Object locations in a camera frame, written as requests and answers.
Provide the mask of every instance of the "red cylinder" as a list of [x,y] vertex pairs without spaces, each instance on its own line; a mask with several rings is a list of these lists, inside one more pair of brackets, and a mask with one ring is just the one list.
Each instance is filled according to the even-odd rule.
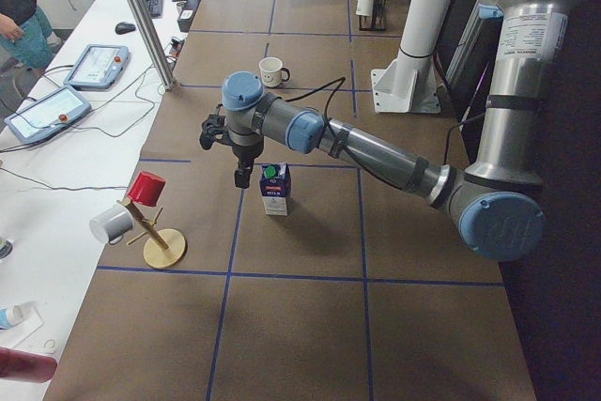
[[164,178],[142,171],[133,182],[128,197],[143,206],[155,207],[164,186]]
[[0,347],[0,378],[23,382],[46,382],[58,363],[49,356]]

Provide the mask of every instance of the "tiled table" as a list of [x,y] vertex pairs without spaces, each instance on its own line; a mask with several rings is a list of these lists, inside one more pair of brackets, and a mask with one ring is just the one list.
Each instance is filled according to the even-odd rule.
[[[292,72],[283,98],[344,75],[331,116],[439,162],[452,116],[376,114],[371,100],[408,2],[391,1],[378,35],[357,30],[354,0],[203,0],[138,163],[166,178],[160,225],[188,252],[155,271],[141,241],[104,250],[48,401],[534,398],[499,269],[448,218],[269,140],[257,163],[290,163],[293,190],[289,216],[266,216],[258,171],[235,189],[231,150],[198,145],[223,78],[270,54]],[[458,135],[451,162],[467,163]]]

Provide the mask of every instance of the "round wooden base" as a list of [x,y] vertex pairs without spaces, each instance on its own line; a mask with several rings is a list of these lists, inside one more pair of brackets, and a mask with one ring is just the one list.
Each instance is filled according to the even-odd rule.
[[153,239],[149,239],[144,245],[144,260],[147,264],[162,270],[175,265],[186,253],[186,239],[176,229],[163,229],[159,235],[169,245],[169,249],[162,249]]

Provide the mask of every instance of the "blue framed device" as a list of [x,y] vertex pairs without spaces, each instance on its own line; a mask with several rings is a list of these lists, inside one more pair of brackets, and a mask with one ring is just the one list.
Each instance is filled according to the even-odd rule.
[[130,59],[130,50],[125,46],[88,44],[65,85],[81,90],[103,90],[110,88]]
[[92,109],[71,86],[63,86],[4,122],[25,145],[47,140],[70,124],[77,122]]

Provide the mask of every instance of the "mug handle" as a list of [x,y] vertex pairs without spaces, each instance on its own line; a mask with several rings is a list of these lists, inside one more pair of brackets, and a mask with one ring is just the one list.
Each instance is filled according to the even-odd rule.
[[286,78],[282,78],[282,82],[290,80],[290,70],[288,68],[282,68],[282,72],[285,72]]

